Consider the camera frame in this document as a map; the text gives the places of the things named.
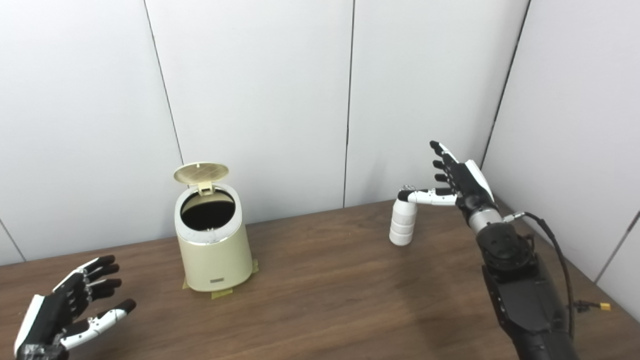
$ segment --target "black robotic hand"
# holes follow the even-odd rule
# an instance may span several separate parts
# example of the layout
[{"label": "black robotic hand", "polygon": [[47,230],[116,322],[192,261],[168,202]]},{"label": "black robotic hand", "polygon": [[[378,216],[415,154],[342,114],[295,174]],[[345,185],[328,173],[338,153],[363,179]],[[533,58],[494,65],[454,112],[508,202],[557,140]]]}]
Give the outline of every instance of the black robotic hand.
[{"label": "black robotic hand", "polygon": [[101,279],[118,272],[113,255],[101,256],[77,267],[47,296],[34,295],[15,340],[19,360],[65,360],[68,350],[103,333],[135,307],[127,299],[108,311],[74,322],[89,303],[112,296],[120,279]]}]

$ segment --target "panel seam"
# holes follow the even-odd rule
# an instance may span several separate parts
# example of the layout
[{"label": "panel seam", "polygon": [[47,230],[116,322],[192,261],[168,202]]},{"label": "panel seam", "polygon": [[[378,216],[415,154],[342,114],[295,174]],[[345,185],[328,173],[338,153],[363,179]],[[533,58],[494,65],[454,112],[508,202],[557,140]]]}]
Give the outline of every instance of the panel seam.
[{"label": "panel seam", "polygon": [[347,99],[347,138],[344,145],[344,184],[342,185],[342,207],[347,199],[347,160],[349,157],[349,120],[351,118],[351,74],[353,72],[353,30],[355,29],[356,0],[353,0],[351,8],[351,49],[349,52],[349,93]]},{"label": "panel seam", "polygon": [[166,99],[166,105],[169,108],[169,116],[171,116],[171,124],[173,126],[173,134],[175,135],[175,143],[178,145],[178,153],[180,154],[180,162],[184,165],[184,158],[182,157],[182,148],[180,147],[180,139],[178,138],[178,131],[175,128],[175,121],[173,119],[173,110],[171,109],[171,102],[169,101],[169,93],[166,90],[166,83],[164,82],[164,73],[162,71],[162,65],[160,64],[160,56],[158,55],[158,48],[156,46],[156,36],[154,35],[154,29],[151,26],[151,18],[149,17],[149,9],[147,8],[147,0],[143,0],[145,4],[145,13],[147,14],[147,22],[149,23],[149,31],[151,32],[151,41],[154,43],[154,51],[156,52],[156,60],[158,62],[158,69],[160,70],[160,78],[162,79],[162,86],[164,89],[164,97]]},{"label": "panel seam", "polygon": [[13,243],[13,246],[15,247],[15,250],[18,252],[18,254],[20,254],[20,257],[22,258],[22,261],[27,261],[27,258],[24,257],[24,254],[22,253],[22,251],[18,247],[18,244],[15,243],[15,240],[13,239],[13,236],[11,236],[11,233],[9,233],[9,229],[6,228],[6,226],[4,225],[4,222],[2,221],[1,218],[0,218],[0,227],[2,227],[4,229],[4,231],[6,232],[6,235],[9,237],[9,240],[11,240],[11,242]]},{"label": "panel seam", "polygon": [[509,63],[509,69],[507,70],[507,76],[504,78],[504,84],[502,86],[502,92],[500,93],[500,99],[498,100],[498,106],[495,109],[495,116],[493,117],[493,122],[491,124],[491,130],[489,131],[489,137],[486,140],[486,145],[484,147],[484,153],[482,155],[482,161],[480,162],[480,170],[484,165],[484,159],[486,159],[486,153],[489,151],[489,143],[491,142],[491,136],[493,135],[493,129],[495,129],[495,122],[498,120],[498,113],[500,112],[500,106],[502,106],[502,99],[504,98],[504,92],[507,88],[507,83],[509,82],[509,76],[511,75],[511,68],[513,67],[513,61],[516,58],[516,52],[518,51],[518,45],[520,45],[520,38],[522,37],[522,30],[524,29],[524,23],[527,20],[527,15],[529,14],[529,7],[531,5],[531,0],[527,3],[527,8],[524,11],[524,17],[522,18],[522,24],[520,25],[520,32],[518,33],[518,39],[516,40],[516,46],[513,48],[513,54],[511,55],[511,62]]},{"label": "panel seam", "polygon": [[640,211],[638,211],[634,217],[633,220],[631,220],[631,223],[629,224],[629,226],[627,227],[627,230],[625,231],[625,233],[622,235],[622,238],[620,239],[620,241],[618,242],[618,244],[616,245],[616,248],[613,249],[613,252],[611,253],[611,255],[609,256],[609,259],[607,259],[607,262],[604,264],[604,266],[602,267],[602,269],[600,270],[600,272],[598,273],[598,276],[596,276],[596,279],[593,281],[596,285],[598,284],[598,281],[600,281],[600,279],[602,278],[602,276],[604,275],[605,271],[607,271],[607,268],[609,267],[609,265],[611,264],[611,261],[613,261],[613,259],[616,257],[616,254],[618,253],[618,251],[620,250],[620,248],[622,247],[622,244],[624,244],[625,240],[627,239],[627,237],[629,236],[629,234],[631,233],[631,230],[633,230],[633,228],[636,226],[638,219],[640,218]]}]

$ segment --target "lid hinge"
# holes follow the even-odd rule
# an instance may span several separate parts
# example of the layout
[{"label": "lid hinge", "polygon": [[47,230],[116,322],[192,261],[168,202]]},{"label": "lid hinge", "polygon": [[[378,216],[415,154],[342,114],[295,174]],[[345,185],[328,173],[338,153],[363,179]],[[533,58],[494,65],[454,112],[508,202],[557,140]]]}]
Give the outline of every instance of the lid hinge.
[{"label": "lid hinge", "polygon": [[216,190],[213,188],[213,184],[210,181],[198,183],[198,193],[200,196],[212,195]]}]

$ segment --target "black fingertip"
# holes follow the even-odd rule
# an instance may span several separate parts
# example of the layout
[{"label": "black fingertip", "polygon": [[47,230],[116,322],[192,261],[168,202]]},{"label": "black fingertip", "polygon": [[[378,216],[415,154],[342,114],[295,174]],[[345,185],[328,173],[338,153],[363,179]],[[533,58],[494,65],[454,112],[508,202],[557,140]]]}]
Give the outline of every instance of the black fingertip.
[{"label": "black fingertip", "polygon": [[89,281],[93,282],[93,281],[96,281],[97,279],[99,279],[102,276],[109,275],[109,274],[115,274],[119,270],[120,270],[120,265],[111,264],[111,265],[107,265],[107,266],[102,267],[102,268],[98,268],[97,270],[94,270],[93,272],[89,273],[89,275],[87,275],[87,278],[89,278]]},{"label": "black fingertip", "polygon": [[409,195],[413,192],[413,190],[400,190],[398,193],[398,200],[408,201]]},{"label": "black fingertip", "polygon": [[96,264],[99,264],[100,266],[104,266],[104,265],[113,264],[115,261],[116,261],[116,257],[114,255],[107,255],[107,256],[99,257],[98,261],[96,261]]},{"label": "black fingertip", "polygon": [[95,291],[91,294],[91,297],[93,298],[93,300],[97,300],[97,299],[104,299],[107,297],[112,297],[113,294],[115,294],[116,291],[113,288],[110,289],[102,289],[99,291]]},{"label": "black fingertip", "polygon": [[436,155],[438,156],[442,155],[442,148],[440,147],[439,142],[432,140],[429,142],[429,146],[431,146],[431,148],[436,152]]},{"label": "black fingertip", "polygon": [[446,183],[449,180],[445,174],[436,174],[434,177],[436,181],[440,181],[441,183]]},{"label": "black fingertip", "polygon": [[119,303],[115,309],[121,309],[124,310],[128,313],[130,313],[131,311],[133,311],[133,309],[135,309],[137,306],[136,302],[133,301],[133,299],[127,299],[121,303]]},{"label": "black fingertip", "polygon": [[451,188],[437,188],[436,195],[437,196],[453,195],[453,190],[451,190]]}]

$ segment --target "white cylinder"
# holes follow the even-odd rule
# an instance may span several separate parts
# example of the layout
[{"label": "white cylinder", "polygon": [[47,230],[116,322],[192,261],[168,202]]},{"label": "white cylinder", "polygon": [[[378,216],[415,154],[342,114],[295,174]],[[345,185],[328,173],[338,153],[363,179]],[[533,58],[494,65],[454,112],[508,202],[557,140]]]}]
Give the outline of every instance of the white cylinder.
[{"label": "white cylinder", "polygon": [[417,204],[396,199],[389,229],[389,240],[392,243],[405,246],[411,242],[417,213]]}]

